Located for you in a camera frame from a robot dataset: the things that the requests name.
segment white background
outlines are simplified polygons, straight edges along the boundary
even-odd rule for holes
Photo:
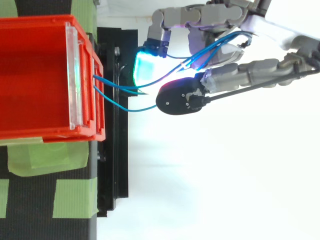
[[[197,3],[109,2],[117,8],[101,9],[99,26],[138,29],[140,45],[151,24],[145,9]],[[145,9],[126,10],[142,2]],[[121,4],[123,15],[112,17]],[[188,53],[187,34],[173,31],[169,53]],[[255,37],[240,63],[284,55]],[[98,240],[319,240],[319,78],[217,100],[191,115],[129,113],[129,198],[98,219]],[[132,97],[129,107],[155,97]]]

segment screw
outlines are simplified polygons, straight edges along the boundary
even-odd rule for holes
[[[115,56],[120,56],[120,47],[116,46],[116,47],[114,48],[114,55],[115,55]]]

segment robotic hand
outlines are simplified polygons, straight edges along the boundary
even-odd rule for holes
[[[283,61],[266,59],[238,65],[244,54],[240,46],[226,43],[197,57],[191,68],[207,70],[165,84],[156,99],[158,108],[171,115],[198,112],[213,100],[258,88],[272,88],[320,72],[320,41],[298,31],[268,22],[270,4],[276,0],[211,0],[181,8],[159,9],[152,16],[144,51],[165,58],[172,28],[189,29],[189,51],[192,55],[226,37],[235,28],[246,33],[266,35],[288,51]],[[214,97],[206,94],[230,91]]]

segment blue cable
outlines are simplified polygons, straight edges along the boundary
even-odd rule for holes
[[[107,80],[107,79],[104,79],[104,78],[102,78],[102,77],[100,77],[100,76],[96,76],[95,78],[96,78],[98,81],[100,81],[100,82],[102,82],[102,83],[104,83],[104,84],[106,84],[106,85],[108,85],[108,86],[110,86],[110,87],[115,88],[115,86],[118,86],[118,85],[116,85],[115,83],[113,83],[112,81],[109,81],[109,80]],[[144,92],[130,91],[130,90],[127,90],[127,89],[122,89],[122,88],[120,88],[120,87],[119,87],[119,89],[120,89],[121,91],[123,91],[123,92],[128,93],[128,94],[133,94],[133,95],[148,95],[148,94],[146,94],[146,93],[144,93]]]
[[[123,106],[121,106],[120,104],[116,103],[115,101],[113,101],[112,99],[110,99],[109,97],[107,97],[106,95],[103,94],[102,91],[99,90],[99,88],[97,88],[96,86],[93,86],[94,89],[102,96],[104,97],[106,100],[108,100],[110,103],[116,105],[118,108],[126,111],[126,112],[129,112],[129,113],[139,113],[139,112],[143,112],[143,111],[147,111],[149,109],[154,109],[155,107],[157,107],[157,105],[154,105],[154,106],[151,106],[151,107],[147,107],[147,108],[144,108],[144,109],[139,109],[139,110],[129,110]]]
[[[172,69],[171,71],[169,71],[166,75],[164,75],[163,77],[159,78],[156,81],[150,82],[148,84],[145,85],[141,85],[141,86],[119,86],[114,84],[111,81],[108,81],[107,79],[104,79],[103,77],[97,76],[97,75],[93,75],[93,77],[95,79],[104,81],[105,84],[108,84],[109,86],[112,86],[114,88],[118,88],[121,90],[138,90],[141,88],[145,88],[145,87],[149,87],[151,85],[154,85],[156,83],[159,83],[160,81],[162,81],[163,79],[165,79],[166,77],[170,76],[175,70],[181,68],[183,66],[183,64],[186,64],[188,61],[186,66],[191,65],[192,63],[194,63],[196,60],[198,60],[199,58],[201,58],[205,53],[207,53],[208,51],[212,50],[213,48],[217,47],[219,44],[222,44],[226,41],[231,41],[232,37],[237,37],[239,35],[245,35],[248,37],[248,45],[251,44],[252,42],[252,33],[247,32],[247,31],[236,31],[236,32],[232,32],[230,34],[228,34],[227,36],[224,36],[222,38],[220,38],[219,40],[215,41],[214,43],[212,43],[211,45],[205,47],[204,49],[202,49],[201,51],[197,52],[196,54],[192,55],[191,57],[188,57],[186,60],[184,60],[182,63],[180,63],[178,66],[176,66],[174,69]]]
[[[231,42],[235,38],[236,38],[236,36],[231,37],[230,39],[222,42],[219,46],[216,46],[215,50],[210,54],[210,56],[207,58],[207,60],[197,69],[197,71],[200,71],[201,69],[203,69],[209,63],[209,61],[217,54],[217,52],[219,51],[220,48],[222,48],[223,45]]]

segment red storage crate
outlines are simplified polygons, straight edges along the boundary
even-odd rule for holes
[[[103,66],[72,15],[0,18],[0,139],[103,141]]]

